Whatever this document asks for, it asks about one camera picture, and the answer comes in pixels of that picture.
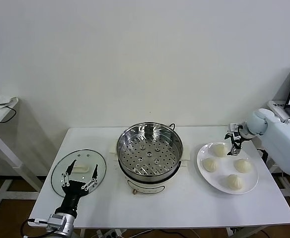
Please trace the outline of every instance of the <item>white plate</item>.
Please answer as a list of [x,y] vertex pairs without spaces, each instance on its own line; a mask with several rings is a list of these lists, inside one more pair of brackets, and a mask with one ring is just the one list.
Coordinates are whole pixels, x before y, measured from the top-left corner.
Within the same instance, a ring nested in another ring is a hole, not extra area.
[[[252,163],[252,160],[248,157],[248,155],[241,149],[241,152],[237,156],[226,156],[224,158],[217,157],[212,151],[212,145],[222,144],[229,146],[224,142],[215,142],[204,145],[197,154],[197,165],[200,173],[205,178],[205,180],[216,189],[230,193],[230,194],[244,194],[250,192],[255,188],[256,184],[259,180],[259,175],[256,167]],[[203,160],[206,158],[214,158],[218,163],[218,169],[211,173],[208,172],[203,166]],[[251,165],[252,170],[248,173],[240,173],[234,167],[234,162],[239,159],[247,159]],[[238,175],[242,178],[244,182],[244,186],[240,190],[232,190],[227,186],[226,177],[228,175]]]

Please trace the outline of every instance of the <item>glass pot lid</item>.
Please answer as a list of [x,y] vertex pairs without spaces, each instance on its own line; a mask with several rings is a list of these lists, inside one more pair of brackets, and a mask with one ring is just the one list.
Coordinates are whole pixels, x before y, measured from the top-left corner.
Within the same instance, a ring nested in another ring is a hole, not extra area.
[[64,197],[63,187],[70,181],[82,182],[82,190],[93,192],[103,181],[106,172],[105,160],[94,150],[78,150],[66,155],[52,172],[53,190]]

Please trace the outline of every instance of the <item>power strip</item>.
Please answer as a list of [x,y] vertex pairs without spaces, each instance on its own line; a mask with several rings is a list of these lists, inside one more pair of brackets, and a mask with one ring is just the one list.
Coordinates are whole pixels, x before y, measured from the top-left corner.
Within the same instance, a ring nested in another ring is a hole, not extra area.
[[127,229],[111,229],[107,233],[102,234],[101,230],[97,230],[98,238],[119,238]]

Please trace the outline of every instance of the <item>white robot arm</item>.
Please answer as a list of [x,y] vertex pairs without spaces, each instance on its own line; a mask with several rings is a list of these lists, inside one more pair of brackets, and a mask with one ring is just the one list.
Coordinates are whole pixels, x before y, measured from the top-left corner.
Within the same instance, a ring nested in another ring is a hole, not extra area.
[[243,141],[258,136],[262,146],[279,167],[290,175],[290,120],[281,122],[267,109],[254,111],[243,124],[231,123],[227,138],[231,138],[232,148],[228,155],[237,155]]

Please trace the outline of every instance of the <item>wooden floor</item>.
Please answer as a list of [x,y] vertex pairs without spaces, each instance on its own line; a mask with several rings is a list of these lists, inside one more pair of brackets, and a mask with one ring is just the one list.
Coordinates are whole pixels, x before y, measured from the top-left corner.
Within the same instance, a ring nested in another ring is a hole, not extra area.
[[[23,180],[14,180],[10,190],[12,191],[33,191],[32,188]],[[35,201],[25,200],[4,200],[0,205],[0,238],[20,238],[19,229],[21,223],[29,218]],[[123,235],[129,238],[143,230],[128,230]],[[166,230],[168,232],[179,232],[187,238],[196,238],[197,236],[189,229]],[[224,228],[220,229],[195,229],[201,238],[226,238],[227,233]],[[270,238],[290,238],[290,225],[272,226],[264,229]],[[28,236],[38,236],[45,232],[45,229],[31,228],[26,226],[25,233]],[[85,237],[90,238],[96,234],[96,230],[87,230]],[[140,238],[181,238],[178,234],[165,234],[161,231],[153,231],[139,236]],[[251,236],[252,238],[267,238],[263,232]]]

